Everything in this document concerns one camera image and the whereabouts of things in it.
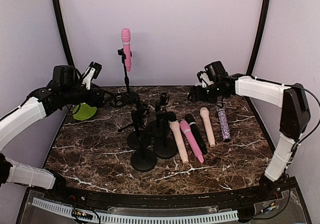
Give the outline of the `black toy microphone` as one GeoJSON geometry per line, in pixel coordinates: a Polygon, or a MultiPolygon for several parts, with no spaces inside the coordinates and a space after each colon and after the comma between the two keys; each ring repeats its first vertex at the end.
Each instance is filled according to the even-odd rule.
{"type": "Polygon", "coordinates": [[[187,123],[189,124],[190,126],[190,129],[191,129],[191,132],[202,152],[203,155],[206,155],[208,153],[208,150],[207,150],[207,147],[206,147],[206,144],[202,138],[202,135],[200,133],[200,130],[196,124],[196,120],[195,118],[193,117],[192,114],[186,114],[185,115],[185,120],[187,121],[187,123]]]}

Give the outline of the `black clip mic stand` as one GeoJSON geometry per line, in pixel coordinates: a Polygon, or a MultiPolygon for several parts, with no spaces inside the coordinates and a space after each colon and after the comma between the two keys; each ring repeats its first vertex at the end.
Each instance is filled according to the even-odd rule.
{"type": "Polygon", "coordinates": [[[165,111],[163,114],[163,137],[156,139],[153,145],[154,154],[160,159],[170,159],[174,157],[178,151],[175,141],[168,138],[169,134],[169,121],[176,121],[177,117],[172,111],[165,111]]]}

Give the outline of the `tall beige microphone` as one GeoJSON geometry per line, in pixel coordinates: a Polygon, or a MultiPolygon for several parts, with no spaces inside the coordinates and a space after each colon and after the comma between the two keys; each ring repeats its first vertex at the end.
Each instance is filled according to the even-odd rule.
{"type": "Polygon", "coordinates": [[[189,162],[189,159],[188,159],[188,154],[187,154],[186,147],[184,144],[184,140],[183,140],[183,137],[181,134],[180,123],[178,120],[170,122],[169,127],[172,130],[173,136],[175,138],[175,142],[176,142],[182,163],[186,164],[189,162]]]}

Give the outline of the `purple rhinestone microphone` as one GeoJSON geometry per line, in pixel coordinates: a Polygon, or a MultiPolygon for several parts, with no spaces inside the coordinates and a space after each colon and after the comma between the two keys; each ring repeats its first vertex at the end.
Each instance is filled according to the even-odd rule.
{"type": "Polygon", "coordinates": [[[231,140],[231,135],[225,110],[223,108],[217,108],[217,116],[220,123],[222,140],[224,142],[229,142],[231,140]]]}

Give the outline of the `pink microphone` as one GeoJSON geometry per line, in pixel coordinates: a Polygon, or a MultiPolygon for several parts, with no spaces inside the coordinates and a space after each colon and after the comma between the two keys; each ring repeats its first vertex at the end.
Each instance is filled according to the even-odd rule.
{"type": "Polygon", "coordinates": [[[182,120],[180,122],[180,129],[184,133],[195,157],[199,160],[201,164],[203,164],[204,163],[203,154],[196,142],[195,137],[192,134],[191,127],[186,120],[182,120]]]}
{"type": "Polygon", "coordinates": [[[131,61],[131,33],[129,28],[123,28],[121,30],[121,40],[123,44],[123,53],[125,55],[124,65],[127,72],[131,71],[132,61],[131,61]]]}

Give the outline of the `black stand with textured grip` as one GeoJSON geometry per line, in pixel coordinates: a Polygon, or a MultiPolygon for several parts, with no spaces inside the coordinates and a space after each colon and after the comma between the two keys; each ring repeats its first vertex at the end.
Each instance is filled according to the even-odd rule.
{"type": "Polygon", "coordinates": [[[136,171],[148,172],[156,166],[157,157],[153,151],[141,146],[132,154],[130,163],[136,171]]]}

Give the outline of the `black front rail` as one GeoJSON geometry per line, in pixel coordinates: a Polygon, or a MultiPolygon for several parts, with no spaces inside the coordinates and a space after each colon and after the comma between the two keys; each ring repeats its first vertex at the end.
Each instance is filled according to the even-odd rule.
{"type": "Polygon", "coordinates": [[[70,204],[76,208],[106,211],[115,208],[138,209],[189,209],[217,206],[220,210],[247,210],[261,200],[258,198],[259,186],[204,194],[191,195],[130,195],[96,191],[86,191],[66,187],[63,194],[55,191],[42,191],[39,188],[27,188],[26,199],[45,198],[50,201],[70,204]]]}

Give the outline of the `green round plate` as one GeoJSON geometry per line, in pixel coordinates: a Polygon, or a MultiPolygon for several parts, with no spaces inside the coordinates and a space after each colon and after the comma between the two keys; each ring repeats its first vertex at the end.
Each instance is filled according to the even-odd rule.
{"type": "Polygon", "coordinates": [[[72,111],[72,117],[78,121],[87,120],[95,115],[96,107],[91,107],[86,103],[80,103],[72,111]]]}

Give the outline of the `round-base stand of tall beige mic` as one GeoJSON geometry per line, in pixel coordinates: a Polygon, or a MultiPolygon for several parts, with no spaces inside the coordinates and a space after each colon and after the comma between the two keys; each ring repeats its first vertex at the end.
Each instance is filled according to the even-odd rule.
{"type": "Polygon", "coordinates": [[[139,115],[135,110],[131,112],[132,123],[134,131],[131,132],[127,137],[127,145],[133,149],[138,150],[142,146],[147,148],[151,144],[151,136],[144,130],[140,130],[139,126],[139,115]]]}

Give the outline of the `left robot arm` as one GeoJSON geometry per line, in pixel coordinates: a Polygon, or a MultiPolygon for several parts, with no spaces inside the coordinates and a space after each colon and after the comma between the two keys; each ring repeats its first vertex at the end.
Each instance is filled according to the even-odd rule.
{"type": "Polygon", "coordinates": [[[50,190],[67,202],[63,178],[42,168],[63,115],[71,105],[103,108],[113,93],[95,82],[102,65],[91,62],[84,72],[71,65],[53,68],[48,84],[32,90],[23,102],[0,119],[0,185],[16,184],[50,190]]]}

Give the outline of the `beige microphone round head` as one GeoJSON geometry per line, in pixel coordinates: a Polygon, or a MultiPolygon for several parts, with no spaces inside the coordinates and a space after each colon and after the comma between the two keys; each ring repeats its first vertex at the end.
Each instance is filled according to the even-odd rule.
{"type": "Polygon", "coordinates": [[[216,146],[216,140],[212,129],[212,124],[210,120],[210,112],[206,107],[200,109],[200,116],[202,117],[204,128],[206,131],[208,143],[211,147],[216,146]]]}

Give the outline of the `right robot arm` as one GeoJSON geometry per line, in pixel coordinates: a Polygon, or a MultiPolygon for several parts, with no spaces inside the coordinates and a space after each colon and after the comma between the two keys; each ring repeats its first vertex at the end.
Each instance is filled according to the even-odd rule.
{"type": "Polygon", "coordinates": [[[251,75],[229,75],[220,61],[205,66],[197,73],[200,85],[190,89],[188,100],[216,103],[219,98],[232,95],[257,99],[281,109],[280,136],[277,147],[264,176],[277,181],[292,162],[298,146],[306,139],[303,136],[311,119],[306,94],[301,84],[276,83],[251,75]]]}

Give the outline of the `black tripod mic stand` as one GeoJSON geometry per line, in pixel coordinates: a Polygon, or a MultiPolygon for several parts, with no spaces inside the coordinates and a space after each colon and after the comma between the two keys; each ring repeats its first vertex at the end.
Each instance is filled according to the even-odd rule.
{"type": "Polygon", "coordinates": [[[145,129],[145,118],[150,113],[150,107],[140,100],[137,93],[129,95],[127,92],[117,93],[110,98],[108,102],[113,108],[132,108],[137,114],[138,127],[145,129]]]}

